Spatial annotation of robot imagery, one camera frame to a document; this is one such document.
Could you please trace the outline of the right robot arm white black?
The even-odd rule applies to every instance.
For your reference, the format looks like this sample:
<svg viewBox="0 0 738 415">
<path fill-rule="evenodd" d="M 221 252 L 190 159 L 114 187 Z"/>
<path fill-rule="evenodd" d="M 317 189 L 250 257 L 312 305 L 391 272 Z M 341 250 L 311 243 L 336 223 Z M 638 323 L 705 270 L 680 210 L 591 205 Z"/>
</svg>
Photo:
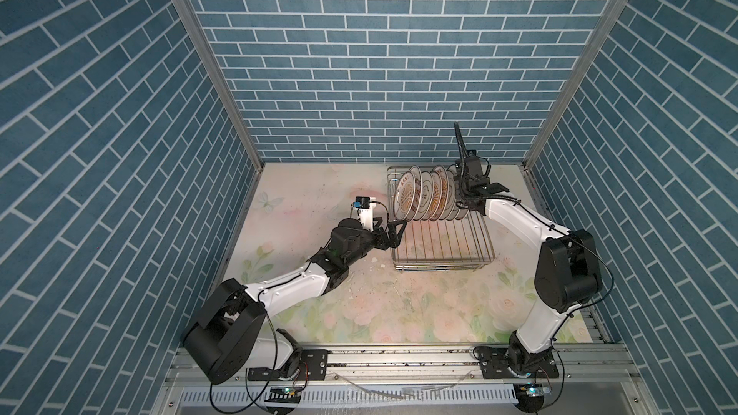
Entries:
<svg viewBox="0 0 738 415">
<path fill-rule="evenodd" d="M 603 289 L 601 260 L 592 234 L 571 231 L 525 207 L 506 186 L 490 181 L 474 150 L 459 148 L 457 205 L 507 227 L 538 255 L 534 306 L 509 338 L 507 363 L 516 376 L 536 372 L 551 357 L 567 319 Z"/>
</svg>

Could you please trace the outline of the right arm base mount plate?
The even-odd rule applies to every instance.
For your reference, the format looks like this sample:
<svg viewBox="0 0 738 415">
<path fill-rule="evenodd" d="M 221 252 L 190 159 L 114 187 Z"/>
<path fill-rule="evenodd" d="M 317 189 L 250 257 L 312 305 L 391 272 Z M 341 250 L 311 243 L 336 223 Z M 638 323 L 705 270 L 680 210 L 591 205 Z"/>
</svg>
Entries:
<svg viewBox="0 0 738 415">
<path fill-rule="evenodd" d="M 530 354 L 525 349 L 477 346 L 472 356 L 479 362 L 485 380 L 560 376 L 551 350 Z"/>
</svg>

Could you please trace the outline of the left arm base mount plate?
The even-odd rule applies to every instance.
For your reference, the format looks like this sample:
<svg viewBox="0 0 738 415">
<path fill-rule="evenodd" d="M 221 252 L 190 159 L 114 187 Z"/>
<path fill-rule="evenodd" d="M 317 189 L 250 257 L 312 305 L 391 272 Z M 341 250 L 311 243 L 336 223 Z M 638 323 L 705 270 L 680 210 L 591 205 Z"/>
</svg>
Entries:
<svg viewBox="0 0 738 415">
<path fill-rule="evenodd" d="M 327 350 L 301 349 L 293 351 L 288 359 L 274 368 L 271 364 L 249 366 L 250 382 L 310 382 L 325 380 L 328 361 Z"/>
</svg>

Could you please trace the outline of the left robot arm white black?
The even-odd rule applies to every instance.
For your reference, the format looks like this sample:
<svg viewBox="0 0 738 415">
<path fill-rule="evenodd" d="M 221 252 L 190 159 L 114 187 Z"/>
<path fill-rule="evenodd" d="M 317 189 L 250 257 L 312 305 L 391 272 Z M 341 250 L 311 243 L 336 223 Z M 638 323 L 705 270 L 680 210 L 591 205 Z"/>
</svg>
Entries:
<svg viewBox="0 0 738 415">
<path fill-rule="evenodd" d="M 243 368 L 268 369 L 273 380 L 295 377 L 303 348 L 274 327 L 273 317 L 335 290 L 371 251 L 399 247 L 406 228 L 405 220 L 384 225 L 376 217 L 370 230 L 357 219 L 341 220 L 327 244 L 295 270 L 251 284 L 222 282 L 184 330 L 182 344 L 214 385 Z"/>
</svg>

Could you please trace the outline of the large plate red characters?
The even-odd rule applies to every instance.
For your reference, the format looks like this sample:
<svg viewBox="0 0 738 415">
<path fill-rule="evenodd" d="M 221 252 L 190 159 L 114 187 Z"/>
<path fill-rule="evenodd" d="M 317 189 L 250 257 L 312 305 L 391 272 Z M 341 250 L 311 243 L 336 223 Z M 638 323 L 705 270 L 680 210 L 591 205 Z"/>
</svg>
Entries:
<svg viewBox="0 0 738 415">
<path fill-rule="evenodd" d="M 457 175 L 459 173 L 453 172 L 452 173 L 452 184 L 453 184 L 453 190 L 454 190 L 454 209 L 452 210 L 451 217 L 453 220 L 461 220 L 466 217 L 468 214 L 468 209 L 465 207 L 465 203 L 463 203 L 461 190 L 459 187 L 459 178 L 457 178 Z"/>
</svg>

